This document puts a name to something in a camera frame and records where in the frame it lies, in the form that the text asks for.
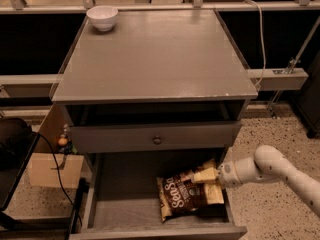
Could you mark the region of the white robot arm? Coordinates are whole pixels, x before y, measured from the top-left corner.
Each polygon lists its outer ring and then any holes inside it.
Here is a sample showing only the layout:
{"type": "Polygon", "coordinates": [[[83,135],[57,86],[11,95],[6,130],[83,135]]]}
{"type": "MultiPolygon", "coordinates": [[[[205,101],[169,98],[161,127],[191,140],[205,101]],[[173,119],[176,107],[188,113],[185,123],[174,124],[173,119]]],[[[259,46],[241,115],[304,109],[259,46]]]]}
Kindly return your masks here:
{"type": "Polygon", "coordinates": [[[284,182],[320,217],[320,182],[298,170],[278,149],[259,146],[252,157],[210,166],[191,177],[193,183],[219,183],[235,188],[247,183],[284,182]]]}

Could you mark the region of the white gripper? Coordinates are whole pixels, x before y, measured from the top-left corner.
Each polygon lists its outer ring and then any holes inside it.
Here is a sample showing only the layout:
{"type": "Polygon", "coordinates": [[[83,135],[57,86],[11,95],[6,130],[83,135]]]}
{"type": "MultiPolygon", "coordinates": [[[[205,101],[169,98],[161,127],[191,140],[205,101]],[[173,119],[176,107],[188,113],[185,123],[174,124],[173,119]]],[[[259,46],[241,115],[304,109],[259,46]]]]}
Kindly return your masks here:
{"type": "Polygon", "coordinates": [[[210,167],[197,172],[193,176],[194,183],[215,183],[217,178],[224,188],[233,188],[241,185],[236,166],[233,161],[223,162],[216,168],[210,167]]]}

